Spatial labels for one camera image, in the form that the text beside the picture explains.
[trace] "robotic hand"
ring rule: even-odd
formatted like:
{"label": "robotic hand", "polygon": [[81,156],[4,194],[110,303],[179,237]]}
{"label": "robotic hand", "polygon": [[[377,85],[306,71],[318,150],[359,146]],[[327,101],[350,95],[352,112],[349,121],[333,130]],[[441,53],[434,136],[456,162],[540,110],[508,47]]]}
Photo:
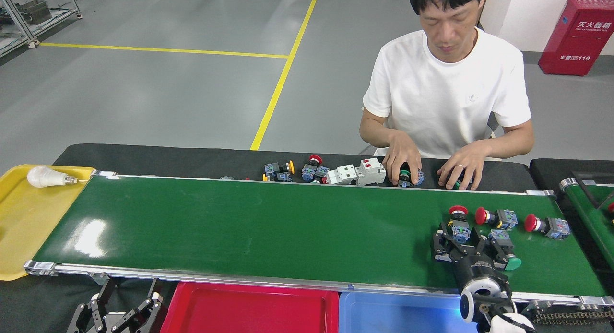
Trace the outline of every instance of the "robotic hand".
{"label": "robotic hand", "polygon": [[[458,208],[451,211],[457,215],[459,211],[462,213]],[[441,223],[433,236],[432,252],[436,261],[452,263],[461,293],[460,313],[465,322],[476,322],[480,333],[534,332],[530,320],[516,312],[509,280],[499,271],[507,265],[500,261],[507,260],[500,257],[501,248],[497,241],[489,242],[476,228],[471,229],[469,238],[463,243],[457,239]]]}

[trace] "fire extinguisher box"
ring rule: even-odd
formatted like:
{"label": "fire extinguisher box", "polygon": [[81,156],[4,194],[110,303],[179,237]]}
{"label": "fire extinguisher box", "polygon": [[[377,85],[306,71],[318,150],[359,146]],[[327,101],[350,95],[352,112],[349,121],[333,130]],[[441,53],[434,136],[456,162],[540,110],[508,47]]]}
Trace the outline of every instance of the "fire extinguisher box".
{"label": "fire extinguisher box", "polygon": [[539,60],[544,73],[586,75],[614,31],[614,0],[567,0]]}

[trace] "white wall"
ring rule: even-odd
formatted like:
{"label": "white wall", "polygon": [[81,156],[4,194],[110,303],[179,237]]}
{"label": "white wall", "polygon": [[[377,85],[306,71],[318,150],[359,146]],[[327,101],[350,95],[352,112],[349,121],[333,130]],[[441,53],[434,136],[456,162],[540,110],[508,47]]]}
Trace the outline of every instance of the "white wall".
{"label": "white wall", "polygon": [[[522,51],[543,51],[567,0],[488,0],[480,23]],[[614,36],[601,52],[614,55]]]}

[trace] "yellow floor line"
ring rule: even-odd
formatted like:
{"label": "yellow floor line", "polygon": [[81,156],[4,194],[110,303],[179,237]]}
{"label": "yellow floor line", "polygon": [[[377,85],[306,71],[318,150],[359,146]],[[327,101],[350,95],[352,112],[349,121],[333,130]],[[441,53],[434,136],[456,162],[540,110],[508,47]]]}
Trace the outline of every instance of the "yellow floor line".
{"label": "yellow floor line", "polygon": [[275,111],[275,106],[277,105],[277,102],[279,100],[281,90],[283,90],[285,80],[288,77],[288,72],[290,71],[290,67],[292,67],[292,62],[294,62],[294,57],[296,56],[296,52],[298,51],[298,45],[301,44],[303,34],[305,33],[305,29],[307,28],[307,24],[309,23],[309,19],[311,18],[311,14],[313,13],[313,9],[316,6],[317,1],[318,0],[311,0],[311,4],[309,5],[309,9],[307,10],[307,14],[305,15],[305,18],[303,20],[303,24],[298,31],[296,40],[294,40],[294,45],[292,46],[292,51],[290,51],[290,56],[285,61],[285,66],[283,67],[283,71],[281,72],[281,76],[279,77],[279,81],[277,83],[277,86],[275,87],[275,91],[272,94],[271,101],[268,104],[267,112],[265,112],[264,117],[262,117],[260,127],[256,132],[256,136],[254,138],[254,141],[252,142],[252,146],[249,148],[251,151],[258,151],[260,143],[262,143],[262,138],[265,136],[268,123],[271,120],[272,113]]}
{"label": "yellow floor line", "polygon": [[206,55],[227,55],[227,56],[247,56],[247,57],[265,57],[265,58],[288,58],[288,55],[271,55],[267,53],[248,53],[248,52],[230,52],[230,51],[209,51],[204,49],[166,49],[166,48],[139,48],[139,47],[114,47],[109,45],[86,45],[86,44],[59,44],[59,43],[40,43],[45,47],[63,47],[63,48],[93,48],[93,49],[123,49],[129,51],[155,51],[155,52],[175,52],[175,53],[199,53]]}

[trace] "green conveyor belt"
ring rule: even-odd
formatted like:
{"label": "green conveyor belt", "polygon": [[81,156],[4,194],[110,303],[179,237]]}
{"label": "green conveyor belt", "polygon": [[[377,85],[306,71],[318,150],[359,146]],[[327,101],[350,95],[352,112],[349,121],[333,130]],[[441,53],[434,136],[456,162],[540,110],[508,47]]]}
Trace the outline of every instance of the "green conveyor belt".
{"label": "green conveyor belt", "polygon": [[[603,202],[614,190],[614,187],[601,186],[586,186],[586,188],[590,190],[590,193],[598,202]],[[596,209],[582,191],[581,186],[577,184],[566,187],[565,194],[579,213],[603,258],[614,270],[614,224],[612,224],[614,216],[607,210],[608,204],[612,200],[606,202],[601,209]]]}
{"label": "green conveyor belt", "polygon": [[[35,261],[198,274],[455,288],[432,260],[448,209],[562,217],[554,198],[445,190],[94,176]],[[481,226],[485,235],[488,228]],[[577,241],[519,225],[514,291],[605,296]]]}

